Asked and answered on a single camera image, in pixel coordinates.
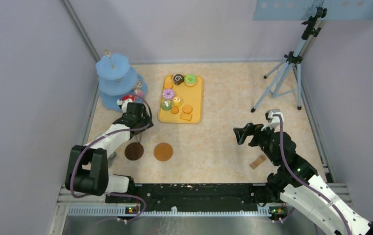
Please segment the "red frosted donut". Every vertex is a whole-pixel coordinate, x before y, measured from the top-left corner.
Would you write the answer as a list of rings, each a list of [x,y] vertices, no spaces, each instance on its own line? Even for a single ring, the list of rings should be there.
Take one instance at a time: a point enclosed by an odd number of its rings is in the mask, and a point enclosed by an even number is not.
[[[122,102],[135,102],[136,96],[133,94],[127,94],[121,98]]]

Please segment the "chocolate drizzle sprinkle donut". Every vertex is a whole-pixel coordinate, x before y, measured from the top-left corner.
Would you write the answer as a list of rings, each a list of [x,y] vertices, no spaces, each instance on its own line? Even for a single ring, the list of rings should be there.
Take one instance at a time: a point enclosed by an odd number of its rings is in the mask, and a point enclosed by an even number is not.
[[[138,93],[141,90],[142,86],[143,82],[140,79],[138,79],[136,85],[133,87],[134,92]]]

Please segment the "purple sprinkled donut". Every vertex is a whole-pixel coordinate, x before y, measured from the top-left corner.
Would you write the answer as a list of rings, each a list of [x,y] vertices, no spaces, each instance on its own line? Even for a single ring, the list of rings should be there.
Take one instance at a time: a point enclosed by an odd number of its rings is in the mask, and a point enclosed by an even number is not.
[[[175,91],[173,89],[164,89],[162,92],[162,98],[164,100],[172,100],[175,97]]]

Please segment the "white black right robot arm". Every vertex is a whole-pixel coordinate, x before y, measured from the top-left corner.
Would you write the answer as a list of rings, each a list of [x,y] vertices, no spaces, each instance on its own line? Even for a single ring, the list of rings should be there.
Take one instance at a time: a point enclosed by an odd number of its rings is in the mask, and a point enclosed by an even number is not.
[[[296,153],[296,143],[286,132],[275,132],[262,124],[233,128],[238,145],[248,136],[250,147],[258,146],[277,166],[267,177],[266,196],[290,205],[327,235],[373,235],[373,221],[360,216],[336,194],[317,170]]]

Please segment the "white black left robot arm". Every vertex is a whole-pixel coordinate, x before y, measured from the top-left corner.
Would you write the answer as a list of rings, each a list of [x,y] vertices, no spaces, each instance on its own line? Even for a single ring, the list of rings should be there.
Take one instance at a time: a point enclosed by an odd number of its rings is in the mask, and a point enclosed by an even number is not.
[[[95,140],[75,145],[70,151],[65,188],[75,198],[117,193],[123,202],[135,198],[131,178],[108,172],[108,160],[122,144],[153,127],[152,112],[146,102],[130,102],[126,111]]]

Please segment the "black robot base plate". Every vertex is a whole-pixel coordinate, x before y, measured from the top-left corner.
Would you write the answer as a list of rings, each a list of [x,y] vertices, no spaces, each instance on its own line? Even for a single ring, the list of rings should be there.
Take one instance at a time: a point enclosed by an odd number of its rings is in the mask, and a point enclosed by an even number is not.
[[[136,184],[134,198],[106,196],[110,204],[146,202],[147,212],[253,212],[259,206],[283,206],[265,184]]]

